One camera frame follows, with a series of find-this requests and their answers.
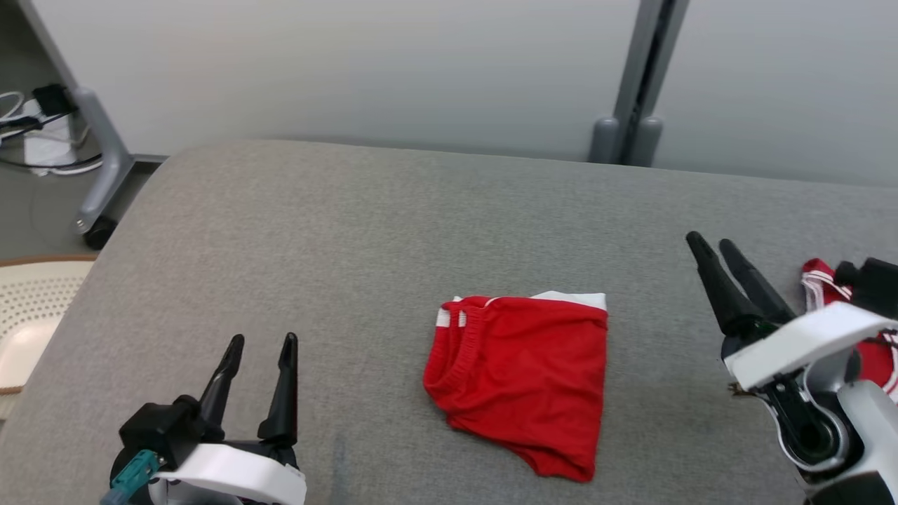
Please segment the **grey partition leg with caster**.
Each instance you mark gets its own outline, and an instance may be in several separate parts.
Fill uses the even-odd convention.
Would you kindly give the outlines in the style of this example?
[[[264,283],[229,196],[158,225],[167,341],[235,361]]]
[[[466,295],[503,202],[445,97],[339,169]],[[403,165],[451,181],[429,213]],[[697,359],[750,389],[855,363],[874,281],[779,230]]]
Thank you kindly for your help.
[[[134,165],[136,163],[161,164],[167,159],[167,156],[133,154],[128,150],[96,92],[78,83],[74,71],[65,61],[57,41],[49,32],[49,26],[39,14],[38,0],[16,0],[16,3],[25,14],[25,19],[47,52],[55,70],[63,78],[68,95],[78,106],[81,117],[92,128],[98,144],[100,152],[96,156],[97,159],[91,162],[100,164],[96,168],[98,175],[92,189],[88,191],[83,204],[76,212],[73,230],[90,249],[102,250],[118,224],[118,221],[104,215],[104,212],[115,202],[119,189],[126,181],[126,177],[130,175]]]

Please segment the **red basketball shorts white trim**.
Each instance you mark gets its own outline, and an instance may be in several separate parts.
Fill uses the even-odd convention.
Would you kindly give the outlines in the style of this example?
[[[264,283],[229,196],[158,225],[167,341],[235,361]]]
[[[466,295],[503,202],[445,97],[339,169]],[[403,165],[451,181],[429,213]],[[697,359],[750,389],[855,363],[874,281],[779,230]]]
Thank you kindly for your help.
[[[437,311],[423,386],[449,427],[537,476],[596,474],[608,361],[606,295],[456,297]]]

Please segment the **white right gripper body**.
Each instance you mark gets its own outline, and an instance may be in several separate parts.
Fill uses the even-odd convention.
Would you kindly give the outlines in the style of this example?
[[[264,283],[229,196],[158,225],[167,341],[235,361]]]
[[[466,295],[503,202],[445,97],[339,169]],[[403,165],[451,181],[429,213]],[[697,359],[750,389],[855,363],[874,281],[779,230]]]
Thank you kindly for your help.
[[[724,359],[732,377],[745,390],[764,386],[776,376],[795,372],[857,342],[898,329],[898,321],[853,304],[828,304],[804,314],[759,342]]]

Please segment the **white power strip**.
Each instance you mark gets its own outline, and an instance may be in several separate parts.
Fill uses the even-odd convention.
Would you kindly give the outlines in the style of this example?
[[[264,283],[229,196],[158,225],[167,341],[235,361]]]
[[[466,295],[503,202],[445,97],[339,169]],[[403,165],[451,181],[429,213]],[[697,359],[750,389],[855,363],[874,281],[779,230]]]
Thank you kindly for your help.
[[[76,148],[72,147],[72,118],[65,115],[51,119],[43,114],[35,99],[27,100],[23,111],[45,123],[25,135],[25,164],[29,166],[63,166],[76,162]]]

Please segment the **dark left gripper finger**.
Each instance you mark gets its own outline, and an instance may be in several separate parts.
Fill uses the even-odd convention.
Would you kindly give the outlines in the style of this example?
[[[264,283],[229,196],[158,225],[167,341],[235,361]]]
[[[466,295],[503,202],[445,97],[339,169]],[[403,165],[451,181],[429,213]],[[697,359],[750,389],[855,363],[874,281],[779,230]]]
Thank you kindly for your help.
[[[233,336],[200,397],[201,416],[208,423],[222,422],[231,384],[243,358],[244,344],[243,335]]]
[[[298,336],[286,333],[278,360],[278,381],[267,418],[260,422],[257,437],[269,445],[294,445],[298,435]]]

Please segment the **grey rounded post foot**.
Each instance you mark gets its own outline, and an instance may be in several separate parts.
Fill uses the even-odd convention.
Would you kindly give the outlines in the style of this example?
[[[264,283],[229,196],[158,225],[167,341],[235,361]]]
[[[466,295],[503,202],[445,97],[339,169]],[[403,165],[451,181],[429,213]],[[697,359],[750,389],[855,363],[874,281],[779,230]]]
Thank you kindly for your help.
[[[629,164],[642,167],[653,166],[655,151],[657,151],[663,129],[663,119],[657,116],[645,117],[638,122],[631,138]]]
[[[592,130],[587,162],[616,164],[619,132],[620,123],[616,117],[597,119]]]

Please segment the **black power adapter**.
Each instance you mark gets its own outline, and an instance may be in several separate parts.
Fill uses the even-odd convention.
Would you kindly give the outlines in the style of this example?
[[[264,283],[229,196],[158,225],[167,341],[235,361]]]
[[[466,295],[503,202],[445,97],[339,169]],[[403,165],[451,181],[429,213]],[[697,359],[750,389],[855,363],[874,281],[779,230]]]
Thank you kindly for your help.
[[[77,105],[64,84],[51,83],[35,88],[32,90],[32,97],[41,113],[48,117],[65,116],[77,111]]]

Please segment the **grey metal partition post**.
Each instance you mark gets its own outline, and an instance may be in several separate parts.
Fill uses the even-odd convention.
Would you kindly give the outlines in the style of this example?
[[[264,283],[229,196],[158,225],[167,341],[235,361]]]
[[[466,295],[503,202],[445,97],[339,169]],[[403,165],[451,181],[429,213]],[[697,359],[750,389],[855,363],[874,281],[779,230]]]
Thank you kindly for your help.
[[[650,116],[661,118],[657,103],[689,5],[690,0],[639,0],[615,105],[620,123],[618,164],[629,164],[631,138],[638,122]]]

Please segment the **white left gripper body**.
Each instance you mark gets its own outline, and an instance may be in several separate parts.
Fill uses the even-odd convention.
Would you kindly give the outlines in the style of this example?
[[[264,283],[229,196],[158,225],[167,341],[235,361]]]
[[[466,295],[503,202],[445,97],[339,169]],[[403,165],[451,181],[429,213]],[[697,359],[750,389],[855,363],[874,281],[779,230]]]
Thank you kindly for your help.
[[[304,505],[298,469],[231,445],[200,444],[176,470],[154,474],[153,505]]]

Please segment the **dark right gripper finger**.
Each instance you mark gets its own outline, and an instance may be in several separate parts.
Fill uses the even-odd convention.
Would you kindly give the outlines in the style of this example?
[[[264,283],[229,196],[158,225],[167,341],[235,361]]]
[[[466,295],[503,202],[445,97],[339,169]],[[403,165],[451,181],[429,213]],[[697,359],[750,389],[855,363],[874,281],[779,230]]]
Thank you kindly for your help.
[[[766,277],[753,263],[748,261],[737,244],[725,238],[719,242],[719,248],[732,277],[743,288],[748,300],[757,308],[759,314],[768,322],[782,325],[796,318],[795,312],[772,287]]]
[[[718,253],[701,233],[689,232],[685,240],[696,261],[700,281],[723,335],[753,339],[761,320],[759,310],[735,285],[723,269]]]

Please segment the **cream perforated laundry basket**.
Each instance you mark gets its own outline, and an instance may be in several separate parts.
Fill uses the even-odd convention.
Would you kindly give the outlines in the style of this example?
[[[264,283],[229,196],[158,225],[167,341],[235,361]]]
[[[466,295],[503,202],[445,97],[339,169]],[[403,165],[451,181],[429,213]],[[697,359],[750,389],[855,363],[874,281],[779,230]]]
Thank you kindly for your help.
[[[0,426],[9,419],[96,255],[0,261]]]

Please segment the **red Bulls basketball jersey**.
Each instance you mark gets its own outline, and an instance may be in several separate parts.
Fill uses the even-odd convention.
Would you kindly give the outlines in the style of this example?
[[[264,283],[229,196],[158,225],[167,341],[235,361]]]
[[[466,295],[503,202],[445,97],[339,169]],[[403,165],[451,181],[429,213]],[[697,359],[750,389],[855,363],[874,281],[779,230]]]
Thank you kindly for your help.
[[[836,269],[819,258],[802,266],[800,283],[805,293],[807,312],[815,312],[833,302],[850,302],[854,287],[837,281]],[[849,380],[869,381],[879,386],[898,405],[898,328],[889,328],[878,336],[860,342],[849,371]]]

